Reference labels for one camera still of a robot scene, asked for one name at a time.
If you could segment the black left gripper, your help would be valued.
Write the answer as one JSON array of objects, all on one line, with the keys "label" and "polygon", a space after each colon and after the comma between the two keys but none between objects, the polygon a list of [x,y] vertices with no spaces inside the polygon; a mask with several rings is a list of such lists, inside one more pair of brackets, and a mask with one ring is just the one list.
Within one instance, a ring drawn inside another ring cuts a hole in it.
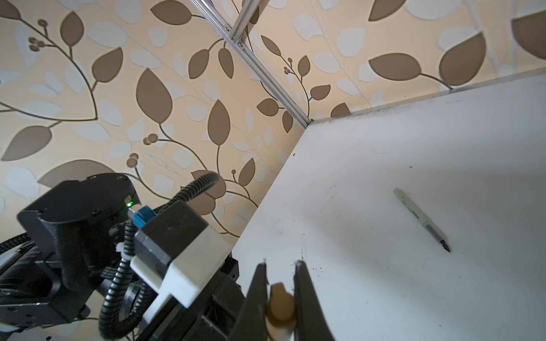
[{"label": "black left gripper", "polygon": [[245,300],[239,275],[229,255],[190,306],[170,298],[136,340],[227,340]]}]

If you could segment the brown pen cap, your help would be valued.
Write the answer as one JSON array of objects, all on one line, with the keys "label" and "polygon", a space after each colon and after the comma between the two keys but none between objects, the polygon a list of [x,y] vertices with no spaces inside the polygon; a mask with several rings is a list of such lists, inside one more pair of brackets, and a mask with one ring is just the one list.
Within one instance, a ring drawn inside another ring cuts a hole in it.
[{"label": "brown pen cap", "polygon": [[270,287],[265,322],[268,340],[291,340],[297,322],[296,304],[281,282]]}]

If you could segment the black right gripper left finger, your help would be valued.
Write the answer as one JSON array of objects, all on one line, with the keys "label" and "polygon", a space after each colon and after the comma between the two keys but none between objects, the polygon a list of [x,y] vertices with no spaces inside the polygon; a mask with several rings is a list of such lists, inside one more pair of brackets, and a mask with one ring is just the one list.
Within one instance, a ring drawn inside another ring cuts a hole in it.
[{"label": "black right gripper left finger", "polygon": [[267,265],[259,263],[229,341],[267,340],[267,284]]}]

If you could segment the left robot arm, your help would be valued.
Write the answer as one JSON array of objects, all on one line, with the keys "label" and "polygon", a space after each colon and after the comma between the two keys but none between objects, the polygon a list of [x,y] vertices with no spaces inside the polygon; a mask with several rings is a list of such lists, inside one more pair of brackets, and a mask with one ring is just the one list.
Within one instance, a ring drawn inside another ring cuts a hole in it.
[{"label": "left robot arm", "polygon": [[190,206],[219,179],[205,172],[154,209],[121,173],[58,183],[1,243],[1,332],[83,321],[98,292],[105,340],[227,340],[245,299],[238,263]]}]

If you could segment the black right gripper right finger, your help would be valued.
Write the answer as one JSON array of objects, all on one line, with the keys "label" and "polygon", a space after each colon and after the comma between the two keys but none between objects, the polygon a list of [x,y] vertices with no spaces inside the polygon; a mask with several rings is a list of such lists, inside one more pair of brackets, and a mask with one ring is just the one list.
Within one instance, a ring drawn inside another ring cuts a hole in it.
[{"label": "black right gripper right finger", "polygon": [[297,261],[295,264],[294,298],[297,313],[294,339],[296,341],[334,341],[304,261]]}]

